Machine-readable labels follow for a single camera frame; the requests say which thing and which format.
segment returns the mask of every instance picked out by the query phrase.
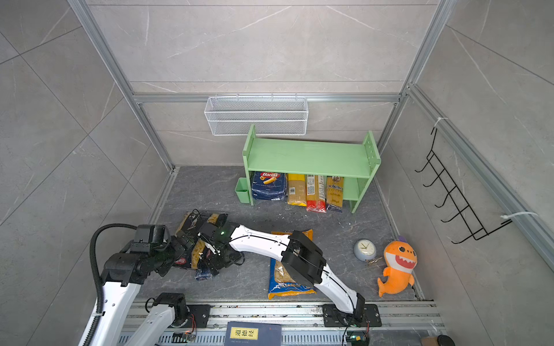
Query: gray tile wall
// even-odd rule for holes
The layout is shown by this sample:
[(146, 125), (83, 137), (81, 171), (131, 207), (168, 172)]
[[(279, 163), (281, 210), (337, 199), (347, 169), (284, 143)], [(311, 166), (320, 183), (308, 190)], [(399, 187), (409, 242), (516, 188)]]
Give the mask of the gray tile wall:
[[(409, 101), (382, 155), (377, 180), (383, 199), (401, 235), (418, 252), (415, 268), (426, 299), (437, 302), (456, 345), (547, 345), (554, 328), (551, 287), (554, 275), (515, 225), (481, 240), (469, 235), (425, 156), (430, 150), (433, 123)], [(464, 193), (487, 230), (500, 225), (504, 212), (477, 177), (439, 134), (435, 152)], [(453, 181), (441, 175), (451, 188)], [(454, 200), (464, 207), (460, 195)], [(476, 220), (464, 212), (476, 230)]]
[[(245, 136), (213, 136), (203, 103), (144, 104), (176, 165), (242, 165)], [(312, 103), (305, 136), (293, 140), (361, 143), (368, 130), (377, 140), (392, 110), (391, 103)]]
[(554, 229), (554, 2), (459, 1), (423, 91)]
[(92, 233), (143, 223), (167, 172), (65, 0), (0, 3), (0, 104), (0, 344), (77, 344)]
[[(91, 0), (135, 92), (399, 92), (436, 1)], [(177, 165), (242, 164), (202, 104), (146, 104)], [(392, 104), (310, 104), (307, 135), (378, 136)]]

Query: clock face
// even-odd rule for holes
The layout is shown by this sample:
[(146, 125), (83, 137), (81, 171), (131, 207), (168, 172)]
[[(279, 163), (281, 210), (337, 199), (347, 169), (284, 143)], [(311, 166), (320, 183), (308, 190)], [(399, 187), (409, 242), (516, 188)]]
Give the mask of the clock face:
[(358, 249), (366, 256), (371, 256), (375, 253), (375, 246), (369, 240), (360, 240), (358, 242)]

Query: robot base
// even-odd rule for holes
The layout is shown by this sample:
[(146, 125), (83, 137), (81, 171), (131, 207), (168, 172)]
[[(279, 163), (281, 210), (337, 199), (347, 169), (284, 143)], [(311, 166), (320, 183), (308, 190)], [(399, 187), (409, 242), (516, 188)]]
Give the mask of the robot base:
[[(325, 327), (345, 327), (350, 321), (352, 315), (345, 314), (339, 311), (334, 304), (325, 304), (323, 307), (323, 322)], [(351, 321), (351, 325), (356, 327), (365, 327), (367, 322), (370, 323), (370, 327), (381, 327), (381, 315), (379, 309), (375, 304), (365, 304), (364, 315), (367, 318), (363, 321)]]

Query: marble tile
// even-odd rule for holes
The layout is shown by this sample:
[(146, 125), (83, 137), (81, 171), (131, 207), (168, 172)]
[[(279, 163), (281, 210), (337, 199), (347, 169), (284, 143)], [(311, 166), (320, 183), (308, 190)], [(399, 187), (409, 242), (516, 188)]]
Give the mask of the marble tile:
[(167, 177), (167, 168), (153, 146), (138, 164), (129, 182), (144, 201), (152, 207)]
[(33, 49), (23, 58), (86, 132), (123, 98), (83, 28)]
[[(433, 140), (429, 135), (432, 127), (419, 108), (410, 104), (400, 117), (389, 145), (421, 198), (488, 335), (495, 345), (548, 344), (549, 331), (554, 328), (554, 303), (549, 298), (550, 287), (554, 285), (552, 271), (513, 224), (478, 241), (469, 239), (459, 245), (452, 244), (469, 235), (467, 227), (460, 216), (449, 223), (440, 221), (454, 216), (455, 206), (447, 200), (445, 206), (436, 208), (434, 204), (442, 202), (445, 189), (439, 181), (429, 188), (422, 186), (436, 176), (429, 167), (421, 173), (415, 172), (424, 166), (424, 157)], [(500, 226), (499, 215), (503, 210), (440, 134), (434, 150), (485, 228), (491, 231)], [(442, 177), (448, 184), (447, 175)], [(465, 206), (461, 195), (456, 194), (454, 200), (461, 208)], [(470, 213), (464, 216), (474, 231), (479, 229)]]
[[(383, 271), (383, 263), (367, 266), (358, 261), (352, 252), (355, 242), (364, 237), (371, 239), (377, 251), (383, 251), (393, 239), (391, 227), (384, 213), (377, 189), (371, 184), (358, 210), (351, 214), (308, 213), (305, 208), (285, 201), (257, 201), (254, 206), (238, 201), (234, 187), (244, 176), (243, 167), (182, 167), (159, 223), (166, 224), (173, 232), (185, 212), (197, 208), (206, 211), (223, 211), (229, 220), (260, 231), (314, 230), (314, 242), (322, 249), (334, 273), (348, 287), (358, 291), (368, 300), (380, 299), (377, 293), (377, 276)], [(246, 253), (242, 266), (225, 268), (213, 280), (198, 282), (194, 271), (173, 268), (167, 276), (152, 275), (142, 286), (140, 297), (155, 296), (163, 290), (186, 290), (189, 299), (257, 299), (265, 300), (268, 294), (269, 258)], [(328, 300), (321, 293), (296, 297), (275, 298), (284, 300)], [(411, 288), (386, 297), (386, 300), (415, 299)]]
[(434, 6), (91, 10), (132, 81), (319, 82), (403, 80)]
[(127, 102), (117, 106), (90, 133), (90, 138), (100, 147), (125, 179), (133, 172), (150, 147), (150, 140)]
[(404, 81), (131, 82), (135, 92), (400, 92)]
[(6, 38), (0, 33), (0, 64), (6, 60), (17, 56), (17, 51), (12, 47), (12, 45), (6, 40)]
[(210, 131), (205, 102), (143, 104), (157, 131)]
[(382, 130), (391, 102), (334, 102), (309, 104), (308, 131)]
[(438, 0), (86, 0), (89, 5), (435, 5)]
[(0, 32), (19, 53), (80, 26), (66, 0), (0, 2)]
[(390, 145), (381, 160), (376, 178), (398, 232), (418, 254), (415, 274), (425, 299), (435, 301), (456, 344), (492, 346), (435, 226)]
[(0, 224), (86, 133), (21, 57), (0, 65)]
[[(367, 131), (309, 131), (304, 136), (268, 136), (287, 140), (361, 143)], [(246, 136), (214, 136), (209, 131), (158, 131), (173, 163), (178, 166), (242, 165)], [(381, 135), (374, 131), (375, 139)]]
[[(146, 222), (150, 207), (131, 184), (127, 184), (102, 224)], [(104, 262), (133, 238), (135, 232), (114, 228), (102, 233), (96, 242), (100, 271)], [(90, 273), (89, 248), (83, 251), (75, 267), (61, 286), (28, 345), (77, 345), (96, 301)]]
[(554, 3), (460, 0), (452, 28), (554, 82)]
[(419, 85), (554, 229), (554, 86), (449, 28)]
[(126, 183), (86, 138), (0, 226), (1, 344), (29, 340)]

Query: barcode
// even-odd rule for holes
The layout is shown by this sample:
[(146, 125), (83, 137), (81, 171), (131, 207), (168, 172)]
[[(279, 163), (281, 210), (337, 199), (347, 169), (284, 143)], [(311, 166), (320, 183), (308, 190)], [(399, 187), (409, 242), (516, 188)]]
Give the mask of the barcode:
[(315, 176), (309, 175), (306, 177), (306, 194), (315, 195)]
[(317, 182), (319, 187), (319, 198), (325, 200), (325, 176), (318, 175)]

